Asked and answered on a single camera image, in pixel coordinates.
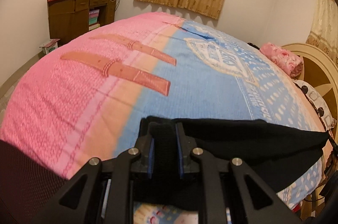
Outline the pink floral folded quilt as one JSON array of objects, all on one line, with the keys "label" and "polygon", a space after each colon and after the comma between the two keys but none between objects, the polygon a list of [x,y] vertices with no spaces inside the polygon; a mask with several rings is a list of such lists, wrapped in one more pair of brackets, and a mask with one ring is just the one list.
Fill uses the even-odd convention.
[{"label": "pink floral folded quilt", "polygon": [[289,50],[268,42],[263,44],[259,51],[290,78],[299,76],[303,71],[304,60]]}]

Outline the beige side curtain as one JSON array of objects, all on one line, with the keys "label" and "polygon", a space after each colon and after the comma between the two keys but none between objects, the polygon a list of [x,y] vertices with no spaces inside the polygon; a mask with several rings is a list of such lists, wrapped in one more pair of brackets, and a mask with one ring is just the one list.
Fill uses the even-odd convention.
[{"label": "beige side curtain", "polygon": [[316,0],[312,26],[306,43],[322,50],[337,65],[337,37],[335,0]]}]

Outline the white pillow with grey pattern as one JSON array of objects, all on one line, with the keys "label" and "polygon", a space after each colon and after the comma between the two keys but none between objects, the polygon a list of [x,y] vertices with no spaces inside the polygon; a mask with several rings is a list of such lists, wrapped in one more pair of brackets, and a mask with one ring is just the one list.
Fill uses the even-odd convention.
[{"label": "white pillow with grey pattern", "polygon": [[331,111],[321,94],[313,86],[302,80],[293,80],[294,84],[301,89],[307,100],[315,109],[326,130],[332,130],[337,124],[337,120],[332,116]]}]

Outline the pink and blue bedspread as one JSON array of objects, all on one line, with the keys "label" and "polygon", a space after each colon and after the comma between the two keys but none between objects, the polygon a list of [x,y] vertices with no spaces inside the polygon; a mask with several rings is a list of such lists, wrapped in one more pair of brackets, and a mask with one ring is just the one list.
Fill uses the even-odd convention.
[{"label": "pink and blue bedspread", "polygon": [[[327,132],[319,184],[337,150],[334,129],[324,128],[293,79],[258,49],[194,21],[145,13],[83,34],[20,79],[1,125],[1,222],[32,223],[91,158],[134,148],[148,116]],[[131,223],[199,223],[199,193],[188,198],[193,210],[135,200],[134,183],[150,172],[154,150],[151,135],[141,139],[141,158],[131,166]]]}]

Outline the small white cardboard box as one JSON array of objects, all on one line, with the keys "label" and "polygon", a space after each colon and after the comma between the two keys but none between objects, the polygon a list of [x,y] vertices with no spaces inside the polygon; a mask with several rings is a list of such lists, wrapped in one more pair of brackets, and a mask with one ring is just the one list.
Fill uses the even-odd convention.
[{"label": "small white cardboard box", "polygon": [[50,39],[49,41],[45,42],[44,44],[40,45],[39,48],[42,49],[42,52],[47,55],[50,52],[52,52],[53,50],[58,48],[58,42],[59,42],[59,38],[55,38],[55,39]]}]

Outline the black knitted garment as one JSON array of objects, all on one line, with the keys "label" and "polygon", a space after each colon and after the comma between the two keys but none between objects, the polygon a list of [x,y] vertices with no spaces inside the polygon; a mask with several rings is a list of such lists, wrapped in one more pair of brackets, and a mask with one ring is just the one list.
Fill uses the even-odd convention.
[{"label": "black knitted garment", "polygon": [[288,207],[295,207],[319,184],[321,160],[329,133],[303,131],[264,120],[165,119],[148,116],[141,120],[139,136],[151,135],[154,150],[151,169],[144,180],[134,183],[137,202],[174,205],[193,210],[200,188],[183,174],[184,144],[220,160],[242,159]]}]

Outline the cream wooden headboard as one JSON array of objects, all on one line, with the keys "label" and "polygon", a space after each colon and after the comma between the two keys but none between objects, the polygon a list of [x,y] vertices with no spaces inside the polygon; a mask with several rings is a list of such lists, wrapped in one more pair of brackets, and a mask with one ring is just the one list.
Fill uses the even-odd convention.
[{"label": "cream wooden headboard", "polygon": [[284,49],[303,59],[299,80],[309,83],[325,100],[334,119],[337,119],[337,66],[319,48],[309,44],[284,45]]}]

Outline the dark brown wooden desk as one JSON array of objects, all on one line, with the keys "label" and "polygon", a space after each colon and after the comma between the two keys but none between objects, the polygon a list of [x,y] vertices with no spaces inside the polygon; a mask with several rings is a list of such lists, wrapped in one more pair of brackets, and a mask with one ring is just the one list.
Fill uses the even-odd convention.
[{"label": "dark brown wooden desk", "polygon": [[47,0],[49,36],[63,46],[91,31],[90,12],[98,11],[97,24],[114,22],[119,0]]}]

